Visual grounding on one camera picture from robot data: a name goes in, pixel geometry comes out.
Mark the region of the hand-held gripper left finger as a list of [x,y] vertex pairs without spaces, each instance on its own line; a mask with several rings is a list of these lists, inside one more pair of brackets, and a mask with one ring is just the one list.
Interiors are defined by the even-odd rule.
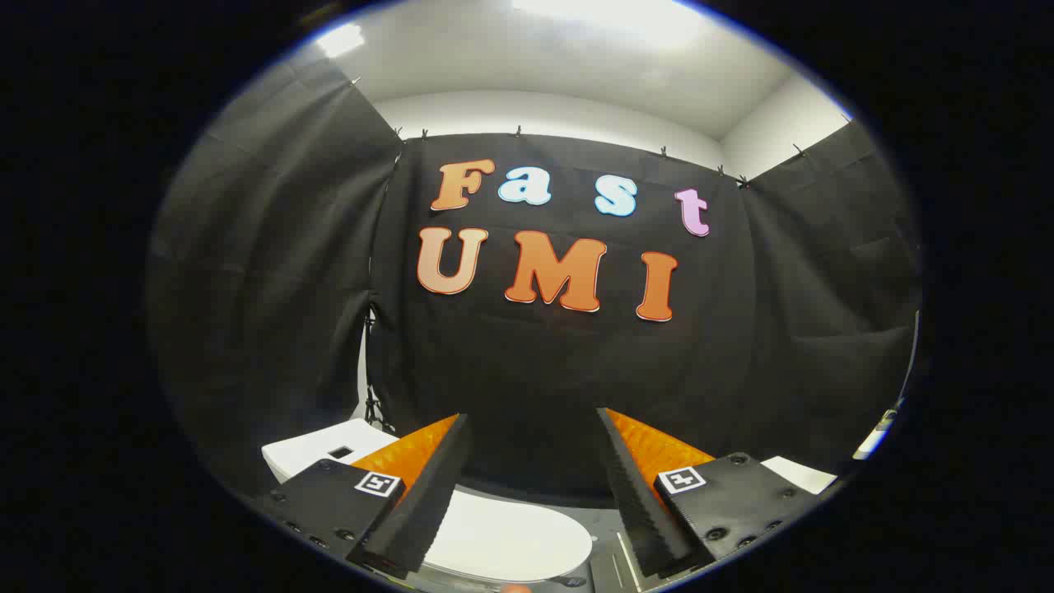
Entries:
[[335,562],[404,578],[436,540],[470,442],[469,417],[451,414],[357,460],[324,455],[251,506]]

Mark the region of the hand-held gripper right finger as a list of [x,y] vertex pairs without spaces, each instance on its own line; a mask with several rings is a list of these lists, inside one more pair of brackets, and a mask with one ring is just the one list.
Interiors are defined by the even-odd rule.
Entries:
[[838,481],[779,455],[708,454],[610,408],[596,409],[596,442],[644,577],[676,577],[763,543]]

